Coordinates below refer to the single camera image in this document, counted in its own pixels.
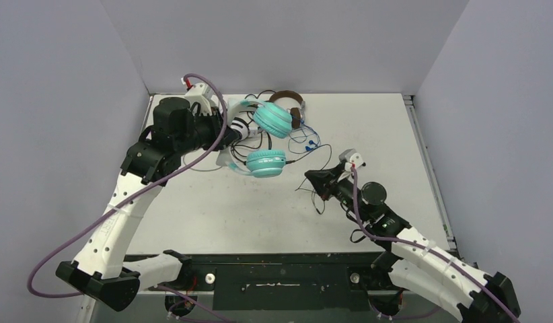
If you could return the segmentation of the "teal cat-ear headphones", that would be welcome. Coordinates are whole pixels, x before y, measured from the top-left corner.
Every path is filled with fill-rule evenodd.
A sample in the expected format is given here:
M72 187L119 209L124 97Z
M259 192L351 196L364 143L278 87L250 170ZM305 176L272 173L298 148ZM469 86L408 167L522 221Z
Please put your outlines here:
M291 131L293 118L284 108L259 99L230 99L228 101L229 130L226 146L217 157L216 164L243 175L270 178L282 173L287 164L286 153L272 148L272 139L284 139ZM247 139L260 138L267 142L251 146L245 157L238 157L234 148Z

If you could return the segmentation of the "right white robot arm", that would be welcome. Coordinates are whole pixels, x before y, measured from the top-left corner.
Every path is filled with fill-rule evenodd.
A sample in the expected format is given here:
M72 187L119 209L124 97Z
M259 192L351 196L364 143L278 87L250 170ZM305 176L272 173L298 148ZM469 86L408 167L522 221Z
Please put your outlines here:
M373 282L411 291L459 322L518 322L521 309L512 281L476 268L437 246L387 204L378 182L359 184L349 163L308 170L305 178L324 201L335 198L366 238L383 248L373 262Z

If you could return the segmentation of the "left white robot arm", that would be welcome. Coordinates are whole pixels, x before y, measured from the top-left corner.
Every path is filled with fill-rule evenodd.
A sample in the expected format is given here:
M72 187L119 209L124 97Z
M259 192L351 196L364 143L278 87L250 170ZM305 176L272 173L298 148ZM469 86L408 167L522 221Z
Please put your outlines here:
M114 194L102 222L72 261L58 265L56 276L116 312L126 309L138 292L161 283L184 289L192 282L190 258L173 250L133 262L126 252L146 211L186 154L214 147L223 124L237 115L186 98L168 97L153 109L153 122L131 146L120 167Z

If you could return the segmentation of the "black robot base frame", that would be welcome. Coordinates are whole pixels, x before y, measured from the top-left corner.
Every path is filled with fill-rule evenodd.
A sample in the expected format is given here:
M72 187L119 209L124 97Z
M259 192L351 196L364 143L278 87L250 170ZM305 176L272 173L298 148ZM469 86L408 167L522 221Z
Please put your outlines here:
M193 254L181 277L165 286L210 293L213 309L366 312L395 314L403 290L373 268L379 252L312 254Z

